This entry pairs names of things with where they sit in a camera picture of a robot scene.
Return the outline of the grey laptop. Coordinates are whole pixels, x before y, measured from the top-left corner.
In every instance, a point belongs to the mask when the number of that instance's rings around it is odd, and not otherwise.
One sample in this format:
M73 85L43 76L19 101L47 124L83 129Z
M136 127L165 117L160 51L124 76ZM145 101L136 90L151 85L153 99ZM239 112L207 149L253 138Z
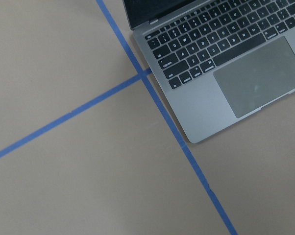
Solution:
M189 142L295 92L295 0L125 0Z

